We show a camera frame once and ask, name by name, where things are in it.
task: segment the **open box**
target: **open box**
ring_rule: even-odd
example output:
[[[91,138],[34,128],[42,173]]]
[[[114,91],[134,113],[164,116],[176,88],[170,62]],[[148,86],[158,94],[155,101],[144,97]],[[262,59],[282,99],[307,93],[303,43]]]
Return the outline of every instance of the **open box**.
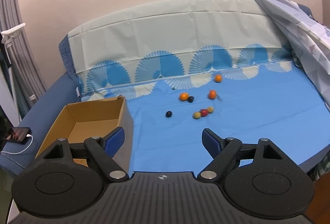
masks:
[[[81,143],[85,139],[104,137],[117,126],[125,132],[125,141],[113,159],[126,172],[129,169],[133,140],[133,120],[123,97],[114,97],[66,105],[47,133],[37,156],[58,138],[69,143]],[[74,159],[87,166],[86,160]]]

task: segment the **phone screen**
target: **phone screen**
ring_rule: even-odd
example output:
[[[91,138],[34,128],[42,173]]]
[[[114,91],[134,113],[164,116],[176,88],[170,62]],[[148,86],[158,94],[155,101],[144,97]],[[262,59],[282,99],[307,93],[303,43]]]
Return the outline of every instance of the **phone screen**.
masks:
[[[8,142],[22,143],[31,130],[27,127],[11,127],[3,136],[3,140]]]

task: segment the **orange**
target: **orange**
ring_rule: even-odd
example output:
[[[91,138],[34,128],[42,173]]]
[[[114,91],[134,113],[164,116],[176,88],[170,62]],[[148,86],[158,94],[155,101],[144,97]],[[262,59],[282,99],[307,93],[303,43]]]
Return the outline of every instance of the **orange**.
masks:
[[[215,82],[221,82],[222,81],[222,76],[220,74],[217,74],[215,77],[214,77],[214,81]]]
[[[216,96],[217,96],[217,93],[216,93],[215,90],[211,90],[211,91],[209,92],[209,99],[215,99]]]
[[[189,97],[189,94],[188,93],[181,93],[180,96],[179,96],[179,100],[181,101],[186,101]]]

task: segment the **triangular cutout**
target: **triangular cutout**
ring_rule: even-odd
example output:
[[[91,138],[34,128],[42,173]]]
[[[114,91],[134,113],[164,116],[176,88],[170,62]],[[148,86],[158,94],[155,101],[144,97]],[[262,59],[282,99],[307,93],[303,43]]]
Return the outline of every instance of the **triangular cutout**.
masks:
[[[48,153],[44,159],[56,159],[63,158],[63,149],[62,145],[57,144],[51,151]]]
[[[265,145],[263,158],[275,160],[282,159],[282,157],[270,145]]]

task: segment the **wooden floor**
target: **wooden floor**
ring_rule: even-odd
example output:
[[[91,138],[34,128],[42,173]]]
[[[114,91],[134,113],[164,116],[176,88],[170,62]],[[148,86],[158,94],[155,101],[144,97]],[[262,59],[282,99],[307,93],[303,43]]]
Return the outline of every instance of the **wooden floor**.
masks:
[[[315,195],[306,215],[315,224],[330,223],[330,173],[315,183]]]

